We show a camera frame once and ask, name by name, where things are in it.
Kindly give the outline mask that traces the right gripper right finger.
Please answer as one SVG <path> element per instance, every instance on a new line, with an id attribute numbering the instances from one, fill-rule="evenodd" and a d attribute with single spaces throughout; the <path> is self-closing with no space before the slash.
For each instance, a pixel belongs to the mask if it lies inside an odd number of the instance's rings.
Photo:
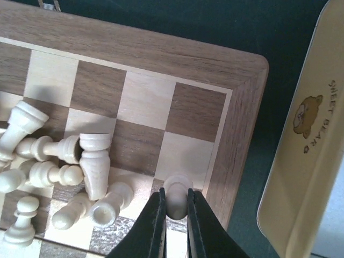
<path id="1" fill-rule="evenodd" d="M 188 189 L 188 257 L 248 257 L 227 234 L 200 191 Z"/>

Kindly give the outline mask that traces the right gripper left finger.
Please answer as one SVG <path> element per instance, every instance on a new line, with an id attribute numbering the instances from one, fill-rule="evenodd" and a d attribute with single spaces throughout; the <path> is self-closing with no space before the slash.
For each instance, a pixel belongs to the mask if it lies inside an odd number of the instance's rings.
<path id="1" fill-rule="evenodd" d="M 107 257 L 166 257 L 166 215 L 166 194 L 164 188 L 160 188 L 150 196 L 126 237 Z"/>

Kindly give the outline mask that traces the light wooden pawn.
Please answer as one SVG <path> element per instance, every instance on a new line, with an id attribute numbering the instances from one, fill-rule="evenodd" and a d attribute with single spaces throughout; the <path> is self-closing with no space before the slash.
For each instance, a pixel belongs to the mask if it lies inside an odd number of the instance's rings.
<path id="1" fill-rule="evenodd" d="M 181 220 L 187 215 L 188 190 L 193 188 L 192 180 L 185 174 L 170 175 L 163 184 L 167 216 Z"/>

